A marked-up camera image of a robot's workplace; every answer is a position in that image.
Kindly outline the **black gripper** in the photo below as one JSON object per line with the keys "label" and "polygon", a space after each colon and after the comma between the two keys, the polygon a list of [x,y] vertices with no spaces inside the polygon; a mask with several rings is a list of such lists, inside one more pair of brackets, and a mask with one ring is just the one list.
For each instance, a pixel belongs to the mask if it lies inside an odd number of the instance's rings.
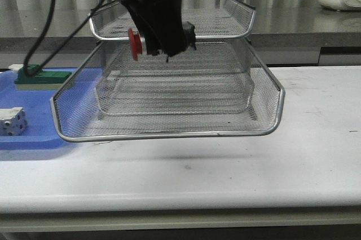
{"label": "black gripper", "polygon": [[181,19],[182,0],[118,1],[130,13],[136,25],[135,32],[147,30],[147,33],[153,33],[169,54],[176,53],[186,44]]}

